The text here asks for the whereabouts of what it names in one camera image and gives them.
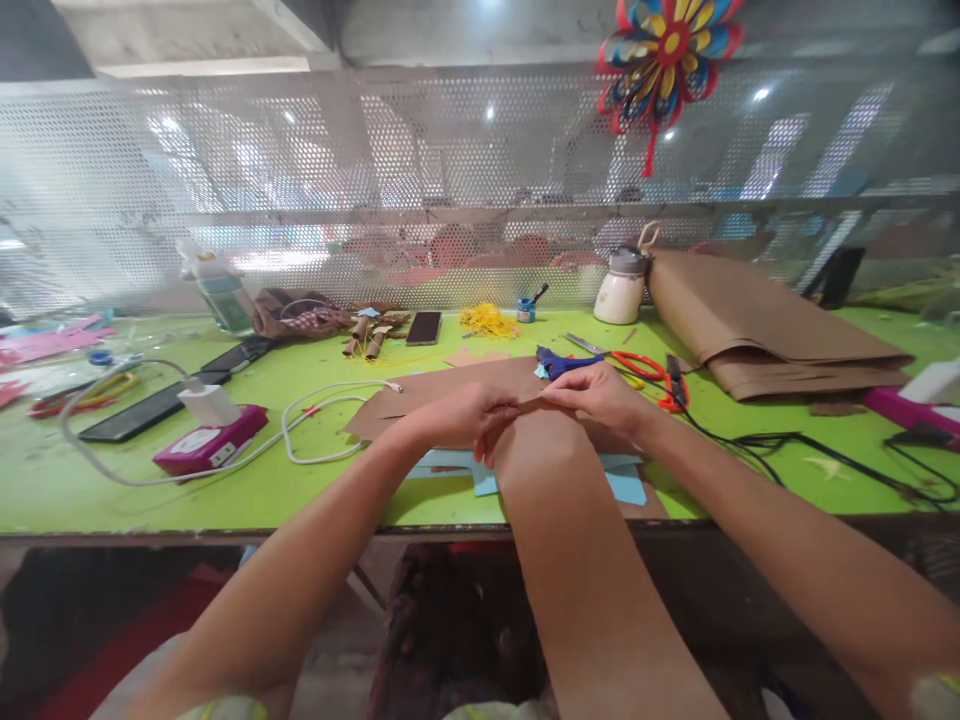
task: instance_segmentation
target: red tassel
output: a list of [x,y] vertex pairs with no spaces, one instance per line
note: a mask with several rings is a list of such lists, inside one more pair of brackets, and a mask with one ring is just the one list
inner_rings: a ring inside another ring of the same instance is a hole
[[653,177],[653,156],[657,151],[657,131],[650,130],[650,142],[647,145],[647,159],[643,163],[643,173],[640,177]]

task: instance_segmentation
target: black phone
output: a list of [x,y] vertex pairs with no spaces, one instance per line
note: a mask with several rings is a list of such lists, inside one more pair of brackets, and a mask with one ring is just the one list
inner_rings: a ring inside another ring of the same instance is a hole
[[223,355],[208,362],[200,368],[200,372],[204,370],[240,372],[250,363],[256,362],[273,350],[277,345],[279,345],[278,341],[260,337],[259,335],[248,338],[235,348],[227,350]]
[[[232,375],[229,370],[201,370],[195,377],[204,385],[224,385]],[[148,430],[161,420],[165,420],[183,407],[177,393],[183,390],[183,385],[175,382],[173,385],[158,390],[148,398],[134,403],[116,415],[101,420],[81,431],[77,437],[85,442],[112,442],[122,443],[135,438],[144,430]]]
[[440,338],[441,319],[442,315],[438,312],[414,315],[410,332],[407,333],[407,345],[436,345]]

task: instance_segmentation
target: pinwheel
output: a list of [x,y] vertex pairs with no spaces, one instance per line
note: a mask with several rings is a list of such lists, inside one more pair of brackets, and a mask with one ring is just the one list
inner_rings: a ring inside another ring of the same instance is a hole
[[717,62],[743,38],[728,22],[743,0],[618,0],[618,30],[600,48],[604,72],[620,73],[600,98],[618,134],[646,126],[650,144],[643,177],[653,175],[657,135],[683,106],[706,100],[717,86]]

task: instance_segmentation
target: perforated metal sheet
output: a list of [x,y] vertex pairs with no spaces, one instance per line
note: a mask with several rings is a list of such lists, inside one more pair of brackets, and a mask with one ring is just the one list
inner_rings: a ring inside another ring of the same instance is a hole
[[[254,285],[445,307],[512,304],[549,276],[572,305],[599,284],[589,263],[655,217],[685,248],[765,227],[762,266],[797,281],[844,213],[867,220],[846,241],[869,242],[955,208],[951,66],[731,63],[658,139],[652,179],[647,137],[596,113],[608,80],[558,66],[2,87],[0,303],[25,316],[162,287],[192,236]],[[918,117],[943,138],[920,159],[902,141]]]

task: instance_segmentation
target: glue gun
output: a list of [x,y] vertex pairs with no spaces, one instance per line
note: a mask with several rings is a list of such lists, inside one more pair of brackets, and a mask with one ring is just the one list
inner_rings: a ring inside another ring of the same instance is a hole
[[547,377],[556,380],[568,370],[576,370],[579,367],[587,367],[594,363],[603,362],[603,358],[595,355],[592,358],[565,358],[554,353],[550,348],[537,346],[537,360],[547,371]]

